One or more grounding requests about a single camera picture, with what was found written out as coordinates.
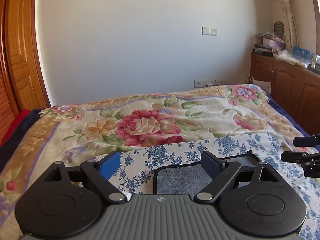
bed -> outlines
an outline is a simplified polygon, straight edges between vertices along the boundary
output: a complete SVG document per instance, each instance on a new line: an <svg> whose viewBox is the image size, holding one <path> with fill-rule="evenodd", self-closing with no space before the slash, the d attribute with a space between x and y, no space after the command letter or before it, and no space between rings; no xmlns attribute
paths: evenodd
<svg viewBox="0 0 320 240"><path fill-rule="evenodd" d="M301 167L280 160L284 150L317 150L293 146L295 137L307 134L255 85L54 106L28 118L1 149L0 239L22 235L15 203L54 161L75 166L116 150L122 152L122 166L110 181L130 193L152 193L156 168L199 161L205 149L221 157L252 149L304 199L308 215L300 236L320 239L317 180L304 178Z"/></svg>

window frame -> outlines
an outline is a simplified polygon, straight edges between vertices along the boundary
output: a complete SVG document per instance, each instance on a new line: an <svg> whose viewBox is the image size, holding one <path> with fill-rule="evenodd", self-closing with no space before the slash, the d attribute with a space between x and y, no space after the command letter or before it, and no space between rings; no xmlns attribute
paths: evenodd
<svg viewBox="0 0 320 240"><path fill-rule="evenodd" d="M313 5L315 8L315 16L316 16L316 36L317 36L316 53L317 55L320 55L320 0L313 0Z"/></svg>

logo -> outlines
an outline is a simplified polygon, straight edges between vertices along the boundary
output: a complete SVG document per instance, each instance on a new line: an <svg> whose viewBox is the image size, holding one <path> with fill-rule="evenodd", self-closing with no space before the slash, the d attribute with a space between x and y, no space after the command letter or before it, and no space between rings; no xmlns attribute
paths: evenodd
<svg viewBox="0 0 320 240"><path fill-rule="evenodd" d="M156 200L159 201L159 202L162 202L162 201L165 201L166 198L160 196L160 197L157 197Z"/></svg>

curtain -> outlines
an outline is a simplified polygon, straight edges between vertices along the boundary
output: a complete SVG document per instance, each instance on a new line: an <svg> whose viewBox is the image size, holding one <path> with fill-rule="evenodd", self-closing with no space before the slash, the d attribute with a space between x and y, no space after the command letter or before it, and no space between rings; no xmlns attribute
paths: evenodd
<svg viewBox="0 0 320 240"><path fill-rule="evenodd" d="M297 32L294 25L290 0L280 0L282 12L284 14L285 42L286 49L292 51L294 46L297 46Z"/></svg>

gray cloth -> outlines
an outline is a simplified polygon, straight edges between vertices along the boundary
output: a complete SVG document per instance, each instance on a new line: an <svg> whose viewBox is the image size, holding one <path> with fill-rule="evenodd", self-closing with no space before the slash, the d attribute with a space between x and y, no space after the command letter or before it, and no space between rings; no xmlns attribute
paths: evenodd
<svg viewBox="0 0 320 240"><path fill-rule="evenodd" d="M255 166L257 163L257 161L250 156L236 157L231 160L235 160L243 166ZM193 199L193 197L211 181L212 179L201 167L201 164L165 168L160 170L157 175L157 194L189 194ZM239 187L247 184L248 182L240 182Z"/></svg>

